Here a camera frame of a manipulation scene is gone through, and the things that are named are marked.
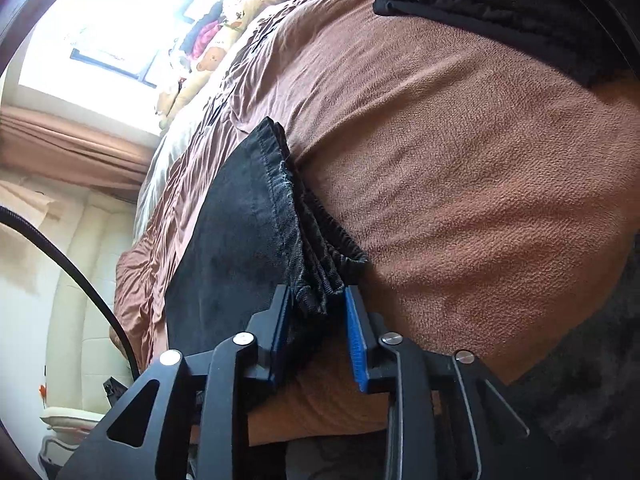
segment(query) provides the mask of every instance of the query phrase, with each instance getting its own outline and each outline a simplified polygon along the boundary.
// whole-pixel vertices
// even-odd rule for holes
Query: black cloth
[[[375,0],[380,16],[421,16],[500,41],[583,86],[627,68],[596,19],[577,0]]]
[[[187,32],[187,35],[180,44],[180,50],[185,54],[190,54],[193,51],[193,45],[198,39],[198,34],[202,30],[202,27],[209,25],[209,23],[215,22],[222,14],[222,0],[216,1],[211,7],[210,11],[194,23],[191,30]]]
[[[169,346],[184,355],[214,349],[285,283],[295,298],[287,355],[301,364],[331,320],[342,320],[344,288],[366,262],[305,187],[282,127],[265,118],[207,192],[164,297]]]

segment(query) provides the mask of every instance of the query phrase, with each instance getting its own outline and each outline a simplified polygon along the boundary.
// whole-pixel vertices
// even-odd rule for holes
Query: brown curtain
[[[0,108],[0,166],[136,202],[153,150],[58,117]]]

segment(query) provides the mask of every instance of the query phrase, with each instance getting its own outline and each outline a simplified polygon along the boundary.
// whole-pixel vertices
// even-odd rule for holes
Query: brown bedsheet
[[[639,225],[635,82],[589,92],[509,47],[371,0],[293,0],[229,73],[219,118],[175,163],[117,267],[115,312],[145,366],[163,295],[220,165],[279,121],[328,211],[370,255],[371,311],[424,348],[468,348],[505,381],[602,305]],[[344,334],[250,417],[252,443],[386,423]]]

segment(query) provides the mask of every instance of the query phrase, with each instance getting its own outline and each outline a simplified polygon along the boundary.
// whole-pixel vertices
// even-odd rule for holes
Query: black cable
[[[131,375],[135,381],[140,377],[140,371],[138,370],[138,362],[136,356],[133,353],[133,348],[129,342],[127,334],[124,332],[122,325],[116,319],[114,313],[107,306],[104,300],[100,297],[100,294],[96,292],[91,283],[82,275],[82,272],[67,258],[54,244],[52,244],[47,237],[38,231],[27,220],[20,215],[14,213],[10,209],[0,205],[0,224],[4,224],[10,227],[14,231],[20,233],[27,238],[32,244],[39,248],[49,258],[56,262],[70,277],[74,280],[78,286],[84,291],[94,305],[98,307],[100,313],[109,322],[111,327],[115,330],[116,335],[122,343],[124,353],[127,355],[129,361],[129,367],[131,368]]]

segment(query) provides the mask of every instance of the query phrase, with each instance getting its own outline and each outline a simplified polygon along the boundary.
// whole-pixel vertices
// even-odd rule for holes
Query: bedroom wall
[[[40,230],[66,253],[88,190],[0,169],[0,180],[45,193],[56,204]],[[47,428],[38,388],[44,383],[47,330],[60,268],[27,241],[0,232],[0,418],[16,446],[37,461]]]

